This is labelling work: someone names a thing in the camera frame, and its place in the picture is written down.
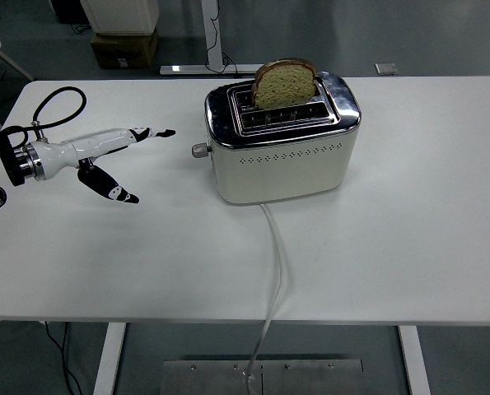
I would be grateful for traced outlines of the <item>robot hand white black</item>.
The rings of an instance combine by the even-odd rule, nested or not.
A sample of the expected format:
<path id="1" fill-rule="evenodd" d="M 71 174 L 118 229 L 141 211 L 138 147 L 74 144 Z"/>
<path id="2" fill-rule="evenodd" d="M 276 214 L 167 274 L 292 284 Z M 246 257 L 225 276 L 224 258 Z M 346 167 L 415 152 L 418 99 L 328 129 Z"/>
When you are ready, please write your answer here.
<path id="1" fill-rule="evenodd" d="M 112 176 L 93 161 L 148 138 L 171 137 L 173 129 L 114 128 L 76 137 L 65 142 L 32 142 L 23 153 L 28 157 L 31 177 L 37 181 L 52 179 L 62 169 L 77 169 L 78 180 L 103 198 L 137 204 L 139 198 L 129 193 Z"/>

